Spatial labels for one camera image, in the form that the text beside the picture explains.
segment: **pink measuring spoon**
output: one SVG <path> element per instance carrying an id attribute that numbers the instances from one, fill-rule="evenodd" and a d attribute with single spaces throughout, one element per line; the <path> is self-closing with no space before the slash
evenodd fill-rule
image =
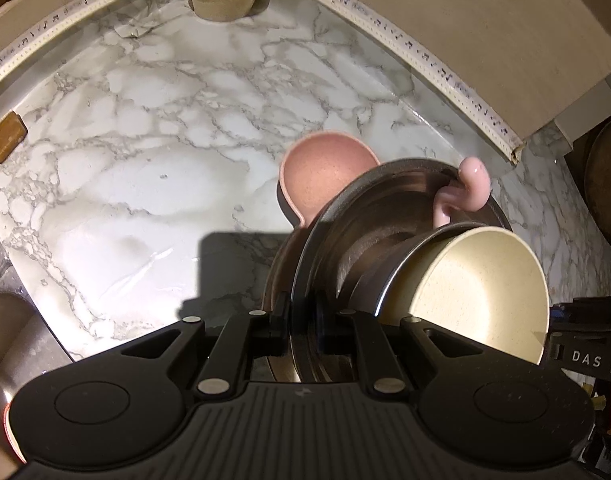
<path id="1" fill-rule="evenodd" d="M 490 175 L 479 158 L 468 156 L 459 164 L 459 182 L 452 181 L 434 196 L 434 229 L 450 223 L 450 209 L 478 211 L 490 197 Z"/>
<path id="2" fill-rule="evenodd" d="M 292 145 L 281 161 L 278 181 L 298 228 L 309 226 L 350 182 L 378 165 L 367 145 L 341 132 L 316 132 Z"/>

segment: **white marble surface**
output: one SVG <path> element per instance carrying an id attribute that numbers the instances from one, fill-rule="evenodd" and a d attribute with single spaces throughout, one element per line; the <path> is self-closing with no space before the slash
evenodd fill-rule
<path id="1" fill-rule="evenodd" d="M 123 1 L 44 54 L 32 67 L 44 81 L 15 107 L 28 137 L 0 166 L 0 238 L 75 358 L 175 321 L 197 295 L 213 322 L 253 308 L 290 231 L 275 198 L 282 153 L 324 128 L 381 160 L 482 156 L 553 301 L 609 292 L 611 251 L 547 134 L 510 170 L 399 60 L 311 0 L 226 25 L 187 0 Z"/>

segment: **sink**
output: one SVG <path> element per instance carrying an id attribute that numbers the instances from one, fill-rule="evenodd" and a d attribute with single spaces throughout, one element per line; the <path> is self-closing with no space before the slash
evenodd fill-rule
<path id="1" fill-rule="evenodd" d="M 34 307 L 0 243 L 0 480 L 22 464 L 5 436 L 6 406 L 28 381 L 71 362 Z"/>

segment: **countertop edge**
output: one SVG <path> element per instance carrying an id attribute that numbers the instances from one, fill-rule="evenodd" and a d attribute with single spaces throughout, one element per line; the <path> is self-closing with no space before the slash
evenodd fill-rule
<path id="1" fill-rule="evenodd" d="M 70 0 L 49 11 L 0 51 L 0 83 L 41 46 L 115 1 L 117 0 Z M 524 145 L 519 136 L 473 88 L 466 85 L 456 73 L 414 38 L 359 0 L 317 1 L 353 23 L 408 63 L 466 115 L 508 160 L 514 164 L 518 163 Z M 26 3 L 26 0 L 13 0 L 3 6 L 0 9 L 0 20 L 9 14 L 12 6 L 18 8 L 21 3 Z"/>

